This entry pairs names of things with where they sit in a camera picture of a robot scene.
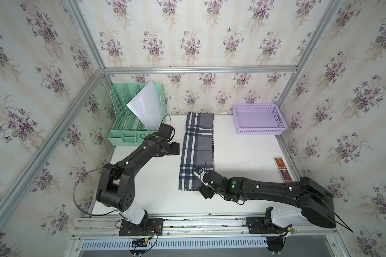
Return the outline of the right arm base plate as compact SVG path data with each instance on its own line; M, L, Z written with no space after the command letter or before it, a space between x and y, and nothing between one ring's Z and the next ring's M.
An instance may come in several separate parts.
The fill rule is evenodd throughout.
M273 207L268 207L265 210L264 216L246 218L246 226L251 235L265 235L271 233L275 235L286 235L292 230L292 224L284 226L273 223L273 210Z

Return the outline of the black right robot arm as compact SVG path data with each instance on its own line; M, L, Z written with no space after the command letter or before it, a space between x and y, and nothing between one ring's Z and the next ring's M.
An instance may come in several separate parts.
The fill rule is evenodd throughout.
M298 182L290 183L260 182L244 177L226 178L201 167L194 174L201 182L199 191L206 199L217 194L235 203L251 200L284 203L301 209L302 215L313 225L327 229L336 227L332 193L311 178L301 177Z

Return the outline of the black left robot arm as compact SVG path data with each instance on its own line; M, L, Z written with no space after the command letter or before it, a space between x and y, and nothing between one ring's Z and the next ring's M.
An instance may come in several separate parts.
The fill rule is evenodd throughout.
M180 144L172 142L172 127L150 134L127 157L116 164L108 163L102 170L96 200L121 214L135 226L144 226L148 212L135 202L135 177L150 159L180 154Z

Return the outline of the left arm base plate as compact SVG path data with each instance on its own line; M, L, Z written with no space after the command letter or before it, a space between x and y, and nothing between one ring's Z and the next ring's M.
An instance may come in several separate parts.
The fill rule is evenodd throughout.
M164 219L148 218L142 220L141 224L132 224L122 219L119 226L119 236L161 236L163 234Z

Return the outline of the grey plaid pillowcase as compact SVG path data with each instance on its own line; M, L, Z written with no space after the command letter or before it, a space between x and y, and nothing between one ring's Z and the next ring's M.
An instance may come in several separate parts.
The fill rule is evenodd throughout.
M194 171L214 169L214 115L189 112L181 150L180 191L197 191L202 185Z

